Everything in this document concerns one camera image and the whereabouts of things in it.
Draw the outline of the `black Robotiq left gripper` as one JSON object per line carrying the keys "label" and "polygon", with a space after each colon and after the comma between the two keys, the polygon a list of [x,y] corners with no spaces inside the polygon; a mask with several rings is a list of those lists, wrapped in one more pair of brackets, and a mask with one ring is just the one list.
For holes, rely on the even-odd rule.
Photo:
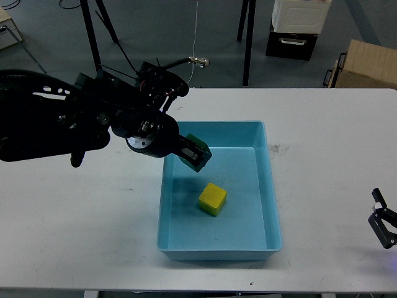
{"label": "black Robotiq left gripper", "polygon": [[126,143],[132,151],[155,158],[177,153],[181,146],[177,155],[191,168],[203,168],[204,158],[212,156],[208,145],[195,135],[180,136],[177,121],[169,115],[154,124],[147,136],[134,135]]}

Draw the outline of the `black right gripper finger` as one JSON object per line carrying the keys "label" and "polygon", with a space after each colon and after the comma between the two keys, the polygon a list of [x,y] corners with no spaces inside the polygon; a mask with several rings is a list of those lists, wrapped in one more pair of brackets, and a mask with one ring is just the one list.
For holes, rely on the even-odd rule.
{"label": "black right gripper finger", "polygon": [[375,204],[368,222],[383,248],[390,249],[396,245],[396,233],[389,231],[385,222],[396,228],[396,212],[388,208],[379,188],[372,191],[372,196]]}

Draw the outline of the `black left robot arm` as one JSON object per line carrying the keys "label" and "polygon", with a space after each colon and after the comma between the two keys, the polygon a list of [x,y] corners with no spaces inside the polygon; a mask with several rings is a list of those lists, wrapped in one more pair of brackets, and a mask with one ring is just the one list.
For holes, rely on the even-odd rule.
{"label": "black left robot arm", "polygon": [[78,167],[87,151],[100,150],[111,135],[137,153],[177,155],[200,171],[211,158],[208,145],[182,136],[171,103],[188,94],[171,65],[144,62],[131,85],[99,70],[80,74],[74,85],[27,70],[1,71],[1,159],[6,162],[69,154]]}

